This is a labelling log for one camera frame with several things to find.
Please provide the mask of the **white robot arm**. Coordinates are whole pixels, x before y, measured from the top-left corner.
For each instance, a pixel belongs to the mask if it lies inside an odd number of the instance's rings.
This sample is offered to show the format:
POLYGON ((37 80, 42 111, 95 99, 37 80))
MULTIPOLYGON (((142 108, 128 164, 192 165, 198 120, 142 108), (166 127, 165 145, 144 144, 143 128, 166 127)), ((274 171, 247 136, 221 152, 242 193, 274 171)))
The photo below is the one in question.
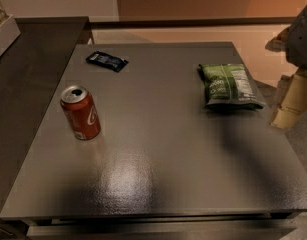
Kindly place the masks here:
POLYGON ((307 5, 292 24, 271 39, 265 48, 284 52, 287 62, 297 67, 291 77, 281 76, 269 119, 271 127, 287 131, 307 111, 307 5))

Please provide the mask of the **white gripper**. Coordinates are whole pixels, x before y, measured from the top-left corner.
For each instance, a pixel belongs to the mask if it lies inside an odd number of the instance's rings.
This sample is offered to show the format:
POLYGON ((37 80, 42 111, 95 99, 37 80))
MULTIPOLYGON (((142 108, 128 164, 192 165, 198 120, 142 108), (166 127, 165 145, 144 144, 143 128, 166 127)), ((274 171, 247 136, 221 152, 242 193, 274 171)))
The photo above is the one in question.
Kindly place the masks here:
POLYGON ((299 68, 292 76, 283 75, 278 85, 280 107, 272 111, 270 125, 288 130, 307 110, 307 69, 299 68))

